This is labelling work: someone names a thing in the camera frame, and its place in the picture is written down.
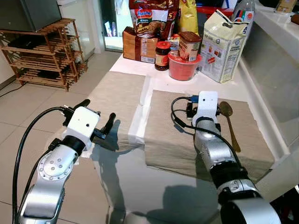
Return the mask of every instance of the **black cable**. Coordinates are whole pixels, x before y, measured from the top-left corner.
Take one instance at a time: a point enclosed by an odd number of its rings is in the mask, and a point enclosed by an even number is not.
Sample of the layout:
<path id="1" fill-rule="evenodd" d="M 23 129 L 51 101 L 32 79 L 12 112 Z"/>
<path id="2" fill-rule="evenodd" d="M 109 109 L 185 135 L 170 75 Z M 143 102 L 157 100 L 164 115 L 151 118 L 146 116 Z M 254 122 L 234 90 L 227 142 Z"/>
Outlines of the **black cable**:
<path id="1" fill-rule="evenodd" d="M 173 102 L 171 103 L 171 113 L 174 117 L 174 121 L 180 125 L 182 128 L 184 127 L 187 127 L 187 128 L 191 128 L 191 129 L 194 129 L 194 130 L 198 130 L 198 131 L 203 131 L 203 132 L 207 132 L 209 134 L 212 134 L 212 135 L 215 135 L 217 138 L 219 138 L 220 140 L 222 140 L 225 144 L 227 144 L 227 146 L 230 148 L 232 154 L 234 155 L 235 157 L 235 160 L 236 160 L 236 163 L 239 165 L 240 168 L 243 168 L 240 161 L 239 161 L 239 158 L 237 156 L 237 154 L 235 153 L 235 150 L 234 148 L 231 146 L 231 144 L 225 139 L 223 138 L 221 135 L 213 132 L 213 131 L 210 131 L 210 130 L 207 130 L 207 129 L 204 129 L 204 128 L 201 128 L 201 127 L 193 127 L 193 126 L 190 126 L 190 125 L 187 125 L 185 122 L 183 122 L 180 118 L 178 118 L 174 112 L 174 109 L 173 109 L 173 105 L 175 102 L 177 102 L 178 100 L 180 99 L 186 99 L 186 100 L 190 100 L 191 98 L 190 97 L 178 97 L 176 98 L 175 100 L 173 100 Z"/>
<path id="2" fill-rule="evenodd" d="M 31 170 L 30 176 L 29 176 L 29 178 L 28 178 L 28 180 L 27 180 L 27 184 L 26 184 L 26 187 L 25 187 L 25 190 L 24 190 L 24 193 L 23 193 L 23 197 L 22 197 L 22 200 L 21 200 L 21 204 L 23 204 L 24 199 L 25 199 L 25 195 L 27 194 L 27 192 L 28 192 L 28 190 L 29 190 L 29 188 L 30 188 L 31 181 L 32 181 L 32 178 L 33 178 L 34 173 L 35 173 L 35 171 L 36 171 L 36 168 L 37 168 L 37 166 L 38 166 L 38 164 L 39 164 L 39 161 L 40 161 L 46 154 L 48 154 L 48 153 L 51 152 L 51 151 L 52 151 L 52 149 L 48 149 L 46 152 L 44 152 L 44 153 L 42 154 L 42 156 L 41 156 L 41 157 L 36 161 L 36 163 L 34 164 L 32 170 Z"/>
<path id="3" fill-rule="evenodd" d="M 18 187 L 18 174 L 19 174 L 19 167 L 20 167 L 20 161 L 21 161 L 21 154 L 23 151 L 23 147 L 25 144 L 25 140 L 30 132 L 30 130 L 32 129 L 32 127 L 34 126 L 34 124 L 44 115 L 46 115 L 47 113 L 51 112 L 51 111 L 64 111 L 63 107 L 52 107 L 48 110 L 45 110 L 44 112 L 40 113 L 31 123 L 30 125 L 27 127 L 22 140 L 20 142 L 19 145 L 19 149 L 18 149 L 18 153 L 17 153 L 17 157 L 15 159 L 15 164 L 14 164 L 14 176 L 13 176 L 13 193 L 12 193 L 12 203 L 13 203 L 13 213 L 12 213 L 12 224 L 17 224 L 17 212 L 18 212 L 18 207 L 17 207 L 17 203 L 18 203 L 18 198 L 17 198 L 17 187 Z"/>
<path id="4" fill-rule="evenodd" d="M 22 88 L 24 85 L 21 85 L 19 88 L 16 88 L 16 89 L 14 89 L 14 90 L 8 91 L 7 93 L 2 94 L 0 97 L 3 97 L 3 96 L 5 96 L 6 94 L 9 94 L 10 92 L 16 91 L 16 90 Z"/>

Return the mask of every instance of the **glass jar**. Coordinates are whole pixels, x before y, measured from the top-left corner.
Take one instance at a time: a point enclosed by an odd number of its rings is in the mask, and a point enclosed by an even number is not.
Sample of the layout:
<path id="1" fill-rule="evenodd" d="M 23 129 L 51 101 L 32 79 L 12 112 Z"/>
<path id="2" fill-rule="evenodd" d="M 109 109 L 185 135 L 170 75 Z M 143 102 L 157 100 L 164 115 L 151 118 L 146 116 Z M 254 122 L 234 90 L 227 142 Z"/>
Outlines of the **glass jar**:
<path id="1" fill-rule="evenodd" d="M 159 71 L 165 71 L 169 68 L 168 53 L 170 52 L 170 43 L 160 41 L 156 45 L 155 68 Z"/>

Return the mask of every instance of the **robotic arm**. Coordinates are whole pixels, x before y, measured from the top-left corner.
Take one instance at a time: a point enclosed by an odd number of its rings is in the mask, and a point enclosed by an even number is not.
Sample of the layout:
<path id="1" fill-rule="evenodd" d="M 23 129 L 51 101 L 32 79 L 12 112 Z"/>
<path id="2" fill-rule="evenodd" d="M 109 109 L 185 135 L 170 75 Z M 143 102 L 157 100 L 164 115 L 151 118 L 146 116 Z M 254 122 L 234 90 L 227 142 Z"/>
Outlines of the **robotic arm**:
<path id="1" fill-rule="evenodd" d="M 217 188 L 222 223 L 280 224 L 276 211 L 261 197 L 233 148 L 221 137 L 216 118 L 219 115 L 217 100 L 215 91 L 201 91 L 198 96 L 189 98 L 187 116 L 192 119 L 192 126 L 174 115 L 173 105 L 172 114 L 182 127 L 195 129 L 194 147 Z M 192 103 L 198 103 L 196 114 Z"/>
<path id="2" fill-rule="evenodd" d="M 64 199 L 64 184 L 68 180 L 73 165 L 82 151 L 92 146 L 95 136 L 105 139 L 110 132 L 115 114 L 107 124 L 96 129 L 100 113 L 86 107 L 89 100 L 75 107 L 64 107 L 66 117 L 63 140 L 55 139 L 36 167 L 37 181 L 26 193 L 17 216 L 18 224 L 55 224 Z"/>

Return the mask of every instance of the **glass door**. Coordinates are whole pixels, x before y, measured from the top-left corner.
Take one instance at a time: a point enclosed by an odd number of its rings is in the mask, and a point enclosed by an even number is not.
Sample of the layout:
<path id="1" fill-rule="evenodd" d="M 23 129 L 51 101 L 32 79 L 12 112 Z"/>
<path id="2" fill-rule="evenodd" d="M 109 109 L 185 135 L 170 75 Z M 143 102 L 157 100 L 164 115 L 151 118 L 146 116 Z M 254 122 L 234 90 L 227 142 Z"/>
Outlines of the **glass door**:
<path id="1" fill-rule="evenodd" d="M 132 27 L 129 0 L 100 0 L 106 50 L 122 51 L 122 32 Z"/>

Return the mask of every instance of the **wooden spoon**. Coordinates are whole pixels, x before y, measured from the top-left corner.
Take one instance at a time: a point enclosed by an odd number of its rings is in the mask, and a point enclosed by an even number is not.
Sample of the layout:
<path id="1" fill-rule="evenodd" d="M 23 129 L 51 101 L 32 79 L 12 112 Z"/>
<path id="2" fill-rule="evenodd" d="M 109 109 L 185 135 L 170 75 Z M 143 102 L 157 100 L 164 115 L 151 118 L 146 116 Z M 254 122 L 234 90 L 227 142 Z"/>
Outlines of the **wooden spoon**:
<path id="1" fill-rule="evenodd" d="M 225 101 L 221 102 L 219 104 L 219 107 L 220 107 L 220 113 L 222 115 L 224 115 L 227 118 L 227 120 L 228 120 L 230 137 L 232 138 L 232 146 L 233 146 L 234 150 L 239 153 L 239 152 L 241 152 L 241 148 L 240 148 L 240 146 L 239 146 L 239 144 L 237 142 L 237 139 L 235 138 L 235 134 L 234 134 L 234 131 L 233 131 L 232 123 L 230 122 L 230 119 L 229 119 L 229 117 L 232 116 L 232 114 L 233 114 L 233 109 L 228 104 L 228 102 L 225 102 Z"/>

